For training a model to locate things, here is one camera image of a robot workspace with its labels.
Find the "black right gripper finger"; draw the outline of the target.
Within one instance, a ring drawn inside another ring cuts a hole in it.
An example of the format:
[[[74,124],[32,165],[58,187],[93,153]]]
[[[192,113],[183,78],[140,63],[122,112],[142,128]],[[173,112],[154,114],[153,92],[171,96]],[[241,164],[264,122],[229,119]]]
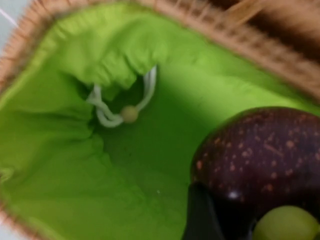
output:
[[[216,214],[214,200],[209,191],[199,183],[188,187],[184,240],[224,240]]]

